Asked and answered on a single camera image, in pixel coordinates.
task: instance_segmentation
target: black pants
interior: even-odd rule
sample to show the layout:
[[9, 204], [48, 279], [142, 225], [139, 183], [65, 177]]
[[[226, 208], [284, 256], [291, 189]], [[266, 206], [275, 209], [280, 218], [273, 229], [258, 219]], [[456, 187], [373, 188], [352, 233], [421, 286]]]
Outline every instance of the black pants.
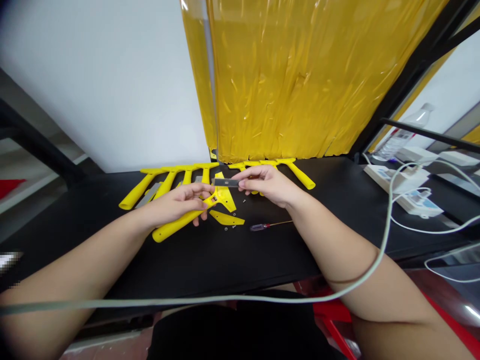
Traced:
[[[259, 296], [303, 298], [265, 290]], [[153, 329], [148, 359], [344, 359], [314, 320], [311, 304], [238, 301], [237, 310], [201, 305], [173, 313]]]

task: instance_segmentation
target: forearm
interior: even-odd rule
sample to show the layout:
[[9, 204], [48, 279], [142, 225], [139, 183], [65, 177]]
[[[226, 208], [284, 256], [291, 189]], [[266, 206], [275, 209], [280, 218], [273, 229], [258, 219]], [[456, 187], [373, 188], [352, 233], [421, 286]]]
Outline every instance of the forearm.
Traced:
[[[152, 230], [135, 211], [107, 225], [72, 251], [0, 295], [21, 304], [101, 299], [122, 274]], [[2, 318], [5, 333], [20, 358], [61, 355], [93, 310], [40, 311]]]
[[[370, 268], [379, 249], [304, 194], [287, 210], [322, 274], [339, 291]], [[387, 255], [370, 278], [342, 301], [359, 318], [374, 322], [428, 322], [438, 316]]]

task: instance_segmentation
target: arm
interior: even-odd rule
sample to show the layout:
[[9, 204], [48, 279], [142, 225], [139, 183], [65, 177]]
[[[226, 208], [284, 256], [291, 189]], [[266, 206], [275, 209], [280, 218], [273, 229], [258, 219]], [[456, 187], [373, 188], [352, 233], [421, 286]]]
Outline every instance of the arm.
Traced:
[[[288, 211], [333, 290], [355, 282], [377, 257], [376, 246], [272, 166], [250, 167], [233, 178], [243, 179], [240, 190], [247, 195], [260, 191]], [[353, 314], [355, 335], [367, 359], [473, 359], [387, 255], [366, 282], [341, 300]]]
[[[199, 195], [213, 186], [180, 186], [113, 221], [48, 266], [0, 294], [0, 304], [101, 299], [132, 261], [155, 228], [183, 214], [204, 209]], [[207, 213], [201, 216], [204, 220]], [[193, 221], [199, 225], [199, 219]], [[92, 309], [38, 311], [5, 316], [1, 323], [19, 359], [58, 359]]]

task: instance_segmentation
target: left hand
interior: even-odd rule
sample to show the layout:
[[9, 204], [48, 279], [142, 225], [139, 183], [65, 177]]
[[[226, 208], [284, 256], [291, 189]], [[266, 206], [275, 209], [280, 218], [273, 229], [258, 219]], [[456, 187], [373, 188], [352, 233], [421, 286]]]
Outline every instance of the left hand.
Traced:
[[[210, 197], [210, 192], [214, 191], [214, 186], [202, 182], [181, 185], [136, 211], [142, 212], [142, 219], [146, 221], [147, 226], [152, 228], [171, 223], [180, 219], [184, 214], [196, 210], [205, 210], [200, 216], [205, 221], [207, 220], [207, 204], [199, 196], [206, 199]], [[197, 227], [199, 224], [200, 221], [197, 217], [193, 220], [193, 225]]]

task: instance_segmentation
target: shelf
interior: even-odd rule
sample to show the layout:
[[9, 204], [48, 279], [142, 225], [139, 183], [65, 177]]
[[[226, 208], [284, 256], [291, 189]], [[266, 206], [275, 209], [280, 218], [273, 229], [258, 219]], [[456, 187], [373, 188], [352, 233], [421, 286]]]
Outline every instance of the shelf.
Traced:
[[[49, 140], [75, 164], [88, 158], [84, 151], [63, 133]], [[7, 196], [0, 199], [0, 214], [58, 177], [57, 173], [24, 149], [0, 154], [0, 179], [26, 179]]]

